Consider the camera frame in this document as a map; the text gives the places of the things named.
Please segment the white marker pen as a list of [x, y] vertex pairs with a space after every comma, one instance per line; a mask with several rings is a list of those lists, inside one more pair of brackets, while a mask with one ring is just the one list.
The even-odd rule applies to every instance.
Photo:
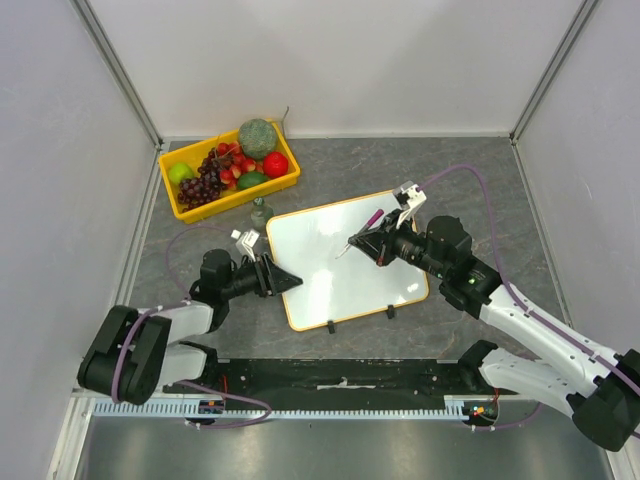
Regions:
[[351, 248], [351, 244], [347, 243], [342, 250], [336, 255], [335, 259], [340, 259]]

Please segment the pink marker cap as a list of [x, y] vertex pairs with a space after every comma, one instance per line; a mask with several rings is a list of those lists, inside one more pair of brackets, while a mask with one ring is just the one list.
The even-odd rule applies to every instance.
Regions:
[[383, 215], [384, 211], [382, 209], [378, 209], [366, 222], [365, 229], [371, 228]]

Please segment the white whiteboard orange frame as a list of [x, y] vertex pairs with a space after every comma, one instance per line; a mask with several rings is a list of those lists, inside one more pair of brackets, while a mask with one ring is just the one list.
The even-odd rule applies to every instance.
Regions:
[[271, 218], [266, 226], [275, 263], [303, 280], [285, 292], [289, 326], [302, 332], [420, 302], [429, 295], [425, 272], [402, 261], [378, 267], [347, 239], [379, 209], [397, 207], [382, 191]]

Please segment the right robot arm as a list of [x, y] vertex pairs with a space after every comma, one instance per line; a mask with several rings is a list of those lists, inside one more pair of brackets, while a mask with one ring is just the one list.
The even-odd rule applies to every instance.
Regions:
[[477, 394], [491, 386], [528, 396], [569, 417], [599, 447], [618, 452], [639, 434], [639, 353], [621, 354], [568, 327], [475, 257], [459, 219], [437, 216], [417, 233], [399, 210], [352, 235], [348, 243], [380, 267], [396, 259], [432, 275], [455, 309], [509, 335], [537, 355], [523, 360], [479, 343], [458, 368], [458, 381]]

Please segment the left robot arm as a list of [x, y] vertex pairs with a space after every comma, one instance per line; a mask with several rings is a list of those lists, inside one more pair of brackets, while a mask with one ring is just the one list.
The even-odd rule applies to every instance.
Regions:
[[216, 331], [237, 297], [277, 296], [302, 284], [267, 254], [236, 263], [228, 251], [210, 250], [186, 299], [149, 309], [113, 306], [80, 364], [77, 382], [132, 405], [142, 405], [158, 388], [182, 380], [198, 393], [211, 392], [220, 371], [208, 362], [207, 350], [188, 339]]

